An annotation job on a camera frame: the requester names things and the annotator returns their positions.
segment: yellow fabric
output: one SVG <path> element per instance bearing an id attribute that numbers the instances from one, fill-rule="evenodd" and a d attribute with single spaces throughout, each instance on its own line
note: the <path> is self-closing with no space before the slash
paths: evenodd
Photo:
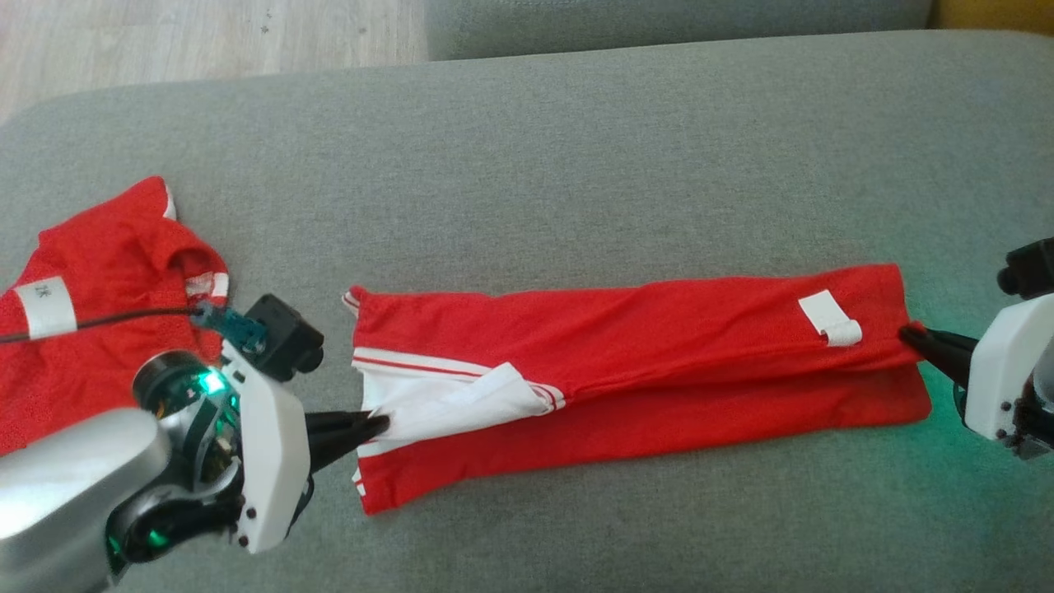
<path id="1" fill-rule="evenodd" d="M 932 24 L 1054 35 L 1054 0 L 937 0 Z"/>

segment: red cloth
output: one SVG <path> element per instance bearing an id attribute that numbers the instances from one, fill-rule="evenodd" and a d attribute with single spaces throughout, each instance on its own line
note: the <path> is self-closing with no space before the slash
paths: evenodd
<path id="1" fill-rule="evenodd" d="M 0 335 L 27 331 L 15 286 L 51 276 L 65 281 L 80 322 L 227 300 L 227 265 L 175 220 L 160 177 L 41 232 L 39 242 L 15 285 L 0 296 Z M 218 335 L 182 317 L 0 344 L 0 455 L 99 413 L 135 407 L 132 380 L 155 355 L 186 350 L 212 360 L 219 344 Z"/>
<path id="2" fill-rule="evenodd" d="M 863 340 L 829 348 L 798 300 L 829 290 Z M 896 265 L 640 288 L 376 294 L 354 286 L 362 349 L 495 368 L 566 408 L 393 451 L 360 450 L 368 514 L 466 478 L 734 444 L 930 413 Z"/>

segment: gray cushion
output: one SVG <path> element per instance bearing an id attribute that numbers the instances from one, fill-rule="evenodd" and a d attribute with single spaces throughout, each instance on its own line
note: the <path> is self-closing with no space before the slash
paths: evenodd
<path id="1" fill-rule="evenodd" d="M 358 403 L 352 281 L 506 292 L 893 260 L 914 316 L 977 335 L 1014 302 L 1002 255 L 1054 234 L 1051 63 L 1047 38 L 904 32 L 71 96 L 0 129 L 0 280 L 35 230 L 157 173 L 227 257 L 235 305 L 273 291 L 327 334 L 292 384 L 311 410 Z M 967 432 L 926 375 L 916 426 L 474 480 L 373 519 L 347 460 L 280 549 L 194 542 L 124 591 L 1043 590 L 1052 461 Z"/>
<path id="2" fill-rule="evenodd" d="M 931 0 L 429 0 L 433 60 L 923 28 Z"/>

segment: folded red cloth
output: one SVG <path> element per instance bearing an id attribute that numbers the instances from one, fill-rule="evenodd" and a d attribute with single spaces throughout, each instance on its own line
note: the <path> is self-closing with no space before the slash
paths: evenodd
<path id="1" fill-rule="evenodd" d="M 227 265 L 176 220 L 160 177 L 41 232 L 39 240 L 22 275 L 0 296 L 0 336 L 40 335 L 65 317 L 82 323 L 227 300 Z M 40 309 L 44 302 L 51 309 Z M 0 455 L 108 410 L 135 407 L 132 380 L 155 355 L 186 350 L 212 360 L 219 344 L 217 335 L 183 317 L 0 344 Z"/>
<path id="2" fill-rule="evenodd" d="M 368 514 L 466 478 L 930 413 L 893 264 L 345 302 L 363 408 L 392 416 L 359 449 Z"/>

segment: green led light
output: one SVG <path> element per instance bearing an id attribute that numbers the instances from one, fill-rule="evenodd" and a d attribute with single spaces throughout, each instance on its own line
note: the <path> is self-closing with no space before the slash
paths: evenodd
<path id="1" fill-rule="evenodd" d="M 169 545 L 169 538 L 157 533 L 155 530 L 150 531 L 150 535 L 147 536 L 147 541 L 150 542 L 153 548 L 164 548 Z"/>
<path id="2" fill-rule="evenodd" d="M 207 396 L 216 395 L 227 388 L 223 380 L 220 379 L 219 375 L 215 372 L 209 372 L 199 377 L 198 384 L 201 386 L 201 391 L 204 392 Z"/>

